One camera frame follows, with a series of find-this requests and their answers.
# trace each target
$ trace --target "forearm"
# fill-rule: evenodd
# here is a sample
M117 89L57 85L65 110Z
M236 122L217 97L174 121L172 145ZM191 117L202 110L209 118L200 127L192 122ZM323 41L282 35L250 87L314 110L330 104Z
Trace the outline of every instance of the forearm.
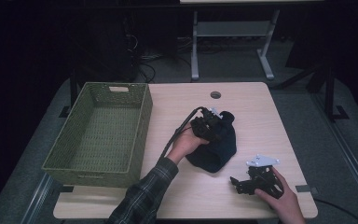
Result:
M161 200L178 173L175 162L163 159L126 192L108 223L154 223Z

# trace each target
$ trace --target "dark sleeve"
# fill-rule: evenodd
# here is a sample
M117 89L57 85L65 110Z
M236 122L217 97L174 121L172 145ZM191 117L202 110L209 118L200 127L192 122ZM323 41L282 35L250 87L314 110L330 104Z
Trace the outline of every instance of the dark sleeve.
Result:
M127 189L126 197L113 211L107 223L155 223L162 197L178 168L164 158L139 181Z

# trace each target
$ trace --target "basket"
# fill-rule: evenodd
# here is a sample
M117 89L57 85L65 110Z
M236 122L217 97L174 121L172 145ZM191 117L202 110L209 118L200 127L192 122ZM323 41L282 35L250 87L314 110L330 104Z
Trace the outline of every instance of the basket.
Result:
M65 185L136 183L152 106L147 84L86 83L42 169Z

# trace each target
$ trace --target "person's right hand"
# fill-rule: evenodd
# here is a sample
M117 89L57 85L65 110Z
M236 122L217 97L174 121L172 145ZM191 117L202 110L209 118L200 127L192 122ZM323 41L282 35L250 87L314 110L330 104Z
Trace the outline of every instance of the person's right hand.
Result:
M284 177L274 167L272 167L272 171L282 183L283 195L281 198L275 199L261 189L256 189L255 194L275 210L284 224L305 224L297 195L290 189Z

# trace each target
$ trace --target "wooden table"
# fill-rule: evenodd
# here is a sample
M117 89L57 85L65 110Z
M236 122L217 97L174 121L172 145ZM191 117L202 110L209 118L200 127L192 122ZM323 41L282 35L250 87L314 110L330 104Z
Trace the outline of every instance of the wooden table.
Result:
M141 176L156 164L174 130L198 106L216 107L235 116L237 153L216 174L194 167L186 159L168 188L158 218L269 218L276 217L257 196L237 194L229 177L249 179L246 174L256 154L280 160L275 167L289 186L307 185L282 121L264 83L151 84L153 111L145 146ZM221 93L220 99L211 97ZM125 189L75 186L62 192L54 209L56 218L108 218L124 198ZM297 194L306 218L317 216L309 192Z

